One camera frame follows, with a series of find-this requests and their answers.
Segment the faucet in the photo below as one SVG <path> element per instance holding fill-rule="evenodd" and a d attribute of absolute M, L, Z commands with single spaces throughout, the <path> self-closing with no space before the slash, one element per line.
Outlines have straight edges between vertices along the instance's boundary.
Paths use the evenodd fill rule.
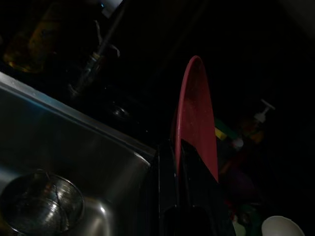
<path fill-rule="evenodd" d="M 84 68 L 84 70 L 82 71 L 79 80 L 77 81 L 76 84 L 72 85 L 69 84 L 68 85 L 68 89 L 70 91 L 70 96 L 71 99 L 75 99 L 76 97 L 80 96 L 80 94 L 82 93 L 82 91 L 88 87 L 91 83 L 93 83 L 93 81 L 95 80 L 96 74 L 98 73 L 99 69 L 100 69 L 100 61 L 102 58 L 102 54 L 104 53 L 104 51 L 108 48 L 108 47 L 114 47 L 116 50 L 117 48 L 115 46 L 112 46 L 109 41 L 112 38 L 118 24 L 120 23 L 126 7 L 127 7 L 127 3 L 123 3 L 124 5 L 122 6 L 119 14 L 117 15 L 114 23 L 112 24 L 112 26 L 110 27 L 108 33 L 106 34 L 106 36 L 101 40 L 101 43 L 98 46 L 98 49 L 92 53 L 92 55 L 90 55 L 89 60 Z M 100 33 L 99 33 L 99 25 L 96 22 L 96 28 L 97 28 L 97 33 L 98 33 L 98 38 L 99 40 L 101 39 L 100 37 Z"/>

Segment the stainless steel sink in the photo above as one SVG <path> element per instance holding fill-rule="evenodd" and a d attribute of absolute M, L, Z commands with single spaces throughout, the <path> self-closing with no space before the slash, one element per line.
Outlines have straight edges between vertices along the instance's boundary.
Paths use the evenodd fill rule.
<path fill-rule="evenodd" d="M 84 194 L 86 211 L 67 235 L 133 235 L 139 188 L 154 154 L 0 72 L 0 192 L 36 169 L 70 180 Z"/>

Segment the yellow bottle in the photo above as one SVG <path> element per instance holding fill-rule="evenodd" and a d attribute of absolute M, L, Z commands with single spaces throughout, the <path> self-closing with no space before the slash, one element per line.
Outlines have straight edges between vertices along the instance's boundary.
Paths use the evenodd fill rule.
<path fill-rule="evenodd" d="M 3 55 L 4 62 L 24 72 L 41 72 L 60 31 L 65 14 L 64 2 L 33 1 L 24 25 Z"/>

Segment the mesh strainer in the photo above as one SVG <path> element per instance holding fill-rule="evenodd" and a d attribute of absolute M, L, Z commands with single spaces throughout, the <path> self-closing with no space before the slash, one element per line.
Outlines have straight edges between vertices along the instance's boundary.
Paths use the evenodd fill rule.
<path fill-rule="evenodd" d="M 70 181 L 47 172 L 14 179 L 0 196 L 4 220 L 27 235 L 56 235 L 83 216 L 84 199 Z"/>

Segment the white bowl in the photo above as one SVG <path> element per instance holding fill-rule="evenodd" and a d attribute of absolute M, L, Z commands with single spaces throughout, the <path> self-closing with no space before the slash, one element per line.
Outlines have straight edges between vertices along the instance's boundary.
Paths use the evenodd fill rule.
<path fill-rule="evenodd" d="M 292 220 L 275 215 L 267 218 L 261 226 L 263 236 L 305 236 Z"/>

